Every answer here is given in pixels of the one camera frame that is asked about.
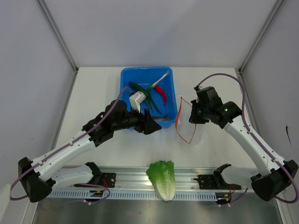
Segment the red toy chili pepper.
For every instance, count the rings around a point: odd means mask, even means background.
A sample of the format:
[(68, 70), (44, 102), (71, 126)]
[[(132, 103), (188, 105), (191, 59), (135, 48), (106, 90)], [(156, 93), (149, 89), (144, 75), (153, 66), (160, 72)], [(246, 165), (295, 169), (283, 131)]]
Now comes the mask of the red toy chili pepper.
[(156, 85), (156, 86), (154, 87), (154, 89), (155, 89), (155, 90), (162, 96), (164, 106), (166, 106), (167, 97), (166, 97), (166, 94), (165, 94), (165, 92), (163, 91), (163, 89), (162, 89), (161, 87), (159, 87), (158, 85)]

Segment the blue plastic bin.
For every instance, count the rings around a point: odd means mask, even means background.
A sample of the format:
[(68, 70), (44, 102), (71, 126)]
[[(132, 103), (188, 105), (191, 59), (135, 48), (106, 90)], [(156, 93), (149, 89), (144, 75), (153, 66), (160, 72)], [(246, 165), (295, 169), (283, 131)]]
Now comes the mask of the blue plastic bin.
[(172, 124), (174, 124), (178, 112), (172, 69), (165, 66), (124, 68), (121, 71), (120, 76), (120, 90), (127, 86), (133, 91), (133, 93), (135, 93), (136, 91), (129, 85), (129, 82), (137, 83), (144, 89), (147, 89), (164, 73), (166, 73), (166, 71), (169, 71), (168, 76), (158, 83), (158, 86), (161, 87), (166, 94), (166, 106), (163, 105), (163, 99), (157, 91), (154, 89), (150, 91), (150, 94), (161, 114), (155, 110), (148, 98), (141, 103), (141, 111), (144, 112), (144, 110), (148, 108), (151, 116), (162, 117), (166, 114), (169, 115), (170, 120), (157, 122), (162, 128), (169, 128)]

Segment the aluminium frame rail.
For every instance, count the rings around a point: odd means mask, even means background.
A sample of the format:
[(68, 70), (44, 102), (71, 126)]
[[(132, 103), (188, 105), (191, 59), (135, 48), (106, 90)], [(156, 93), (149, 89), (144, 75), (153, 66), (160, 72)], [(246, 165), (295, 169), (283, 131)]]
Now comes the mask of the aluminium frame rail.
[(152, 163), (140, 172), (121, 169), (116, 173), (105, 173), (93, 163), (76, 168), (63, 168), (54, 174), (57, 189), (76, 187), (109, 188), (145, 188), (152, 187), (158, 191), (176, 191), (181, 185), (190, 189), (195, 184), (199, 189), (225, 190), (233, 186), (236, 190), (251, 187), (251, 178), (258, 174), (256, 168), (238, 168), (224, 164), (208, 174), (180, 173), (171, 161)]

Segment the toy green onion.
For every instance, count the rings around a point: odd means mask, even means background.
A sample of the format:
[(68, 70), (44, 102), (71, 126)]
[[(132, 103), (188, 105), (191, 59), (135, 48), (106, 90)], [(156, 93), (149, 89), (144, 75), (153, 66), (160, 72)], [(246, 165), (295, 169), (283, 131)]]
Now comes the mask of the toy green onion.
[(146, 98), (148, 98), (148, 100), (152, 103), (152, 105), (154, 106), (155, 110), (156, 110), (159, 114), (161, 114), (161, 112), (160, 112), (158, 106), (156, 105), (154, 99), (152, 98), (152, 96), (151, 96), (151, 94), (150, 94), (150, 91), (153, 90), (154, 87), (155, 87), (156, 85), (158, 85), (158, 83), (159, 83), (160, 81), (162, 81), (165, 77), (167, 77), (168, 74), (169, 74), (169, 71), (166, 71), (166, 73), (164, 73), (164, 74), (163, 74), (157, 81), (155, 81), (151, 86), (149, 86), (149, 87), (146, 89), (146, 91), (147, 91), (148, 94), (149, 94)]

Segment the clear zip bag orange zipper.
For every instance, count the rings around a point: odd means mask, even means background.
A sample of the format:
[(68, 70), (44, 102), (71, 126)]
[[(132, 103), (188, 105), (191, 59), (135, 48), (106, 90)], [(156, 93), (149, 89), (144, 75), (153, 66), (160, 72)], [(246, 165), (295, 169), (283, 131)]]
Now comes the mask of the clear zip bag orange zipper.
[(181, 94), (178, 95), (178, 113), (175, 120), (175, 131), (178, 141), (186, 146), (199, 146), (202, 142), (203, 129), (200, 124), (192, 124), (189, 118), (192, 104)]

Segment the grey toy fish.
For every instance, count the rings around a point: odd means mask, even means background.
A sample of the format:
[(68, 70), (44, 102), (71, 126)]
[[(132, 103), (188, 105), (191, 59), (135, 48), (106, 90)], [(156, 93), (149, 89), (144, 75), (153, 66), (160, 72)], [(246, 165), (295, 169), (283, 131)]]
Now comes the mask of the grey toy fish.
[(166, 115), (164, 115), (164, 116), (162, 116), (162, 117), (161, 117), (161, 116), (152, 116), (152, 119), (153, 119), (154, 121), (156, 121), (156, 122), (170, 120), (168, 114), (166, 114)]

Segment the toy napa cabbage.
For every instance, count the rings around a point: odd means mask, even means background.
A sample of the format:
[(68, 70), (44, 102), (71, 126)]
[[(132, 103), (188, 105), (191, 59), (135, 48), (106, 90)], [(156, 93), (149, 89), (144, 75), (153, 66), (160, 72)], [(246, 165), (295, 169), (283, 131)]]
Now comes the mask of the toy napa cabbage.
[(176, 193), (174, 163), (172, 161), (156, 161), (146, 171), (153, 188), (163, 201), (171, 201)]

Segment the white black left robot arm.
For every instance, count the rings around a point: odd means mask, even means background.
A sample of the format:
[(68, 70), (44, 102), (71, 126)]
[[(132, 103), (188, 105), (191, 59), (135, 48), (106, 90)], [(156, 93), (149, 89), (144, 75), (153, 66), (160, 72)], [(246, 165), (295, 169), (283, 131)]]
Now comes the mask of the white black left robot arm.
[(26, 197), (36, 203), (54, 189), (70, 185), (98, 186), (102, 172), (94, 162), (87, 162), (78, 168), (64, 169), (64, 165), (110, 140), (114, 132), (130, 128), (144, 135), (161, 130), (149, 110), (128, 111), (124, 101), (114, 100), (64, 146), (32, 160), (22, 158), (18, 161), (18, 175)]

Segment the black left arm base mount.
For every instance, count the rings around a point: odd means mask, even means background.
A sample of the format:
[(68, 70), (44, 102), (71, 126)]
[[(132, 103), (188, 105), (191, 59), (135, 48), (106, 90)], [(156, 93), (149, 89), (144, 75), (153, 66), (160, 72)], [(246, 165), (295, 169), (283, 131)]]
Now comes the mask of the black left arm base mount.
[(92, 178), (85, 184), (94, 184), (104, 186), (106, 188), (114, 188), (116, 183), (116, 173), (102, 173), (100, 168), (94, 162), (85, 164), (92, 173)]

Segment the dark green toy cucumber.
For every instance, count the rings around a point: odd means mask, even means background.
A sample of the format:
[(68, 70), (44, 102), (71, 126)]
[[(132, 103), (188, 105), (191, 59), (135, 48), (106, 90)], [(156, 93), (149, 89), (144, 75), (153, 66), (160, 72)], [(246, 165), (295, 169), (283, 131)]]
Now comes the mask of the dark green toy cucumber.
[(140, 91), (142, 93), (145, 94), (145, 96), (148, 96), (148, 92), (143, 88), (141, 87), (139, 84), (137, 83), (134, 83), (134, 82), (129, 82), (129, 85), (135, 90), (135, 91)]

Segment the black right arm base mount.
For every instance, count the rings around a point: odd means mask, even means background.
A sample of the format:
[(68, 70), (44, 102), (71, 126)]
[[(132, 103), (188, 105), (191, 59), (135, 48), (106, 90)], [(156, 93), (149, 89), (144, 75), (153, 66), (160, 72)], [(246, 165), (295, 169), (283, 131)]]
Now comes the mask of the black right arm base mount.
[(221, 174), (224, 169), (231, 167), (231, 164), (224, 164), (218, 167), (209, 175), (198, 175), (194, 180), (199, 184), (200, 189), (215, 189), (215, 190), (241, 190), (242, 187), (237, 184), (228, 184), (224, 181)]

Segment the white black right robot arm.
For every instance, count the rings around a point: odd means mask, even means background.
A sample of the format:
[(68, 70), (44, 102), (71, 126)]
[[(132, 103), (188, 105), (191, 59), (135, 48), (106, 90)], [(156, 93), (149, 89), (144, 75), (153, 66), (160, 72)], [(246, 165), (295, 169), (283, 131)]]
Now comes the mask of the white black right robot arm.
[(230, 183), (252, 188), (264, 201), (276, 197), (293, 184), (299, 169), (294, 160), (285, 160), (247, 124), (243, 110), (234, 102), (223, 103), (215, 88), (195, 88), (197, 98), (192, 103), (189, 118), (192, 124), (212, 122), (231, 135), (255, 164), (255, 168), (237, 168), (224, 164), (217, 168), (213, 182), (218, 188)]

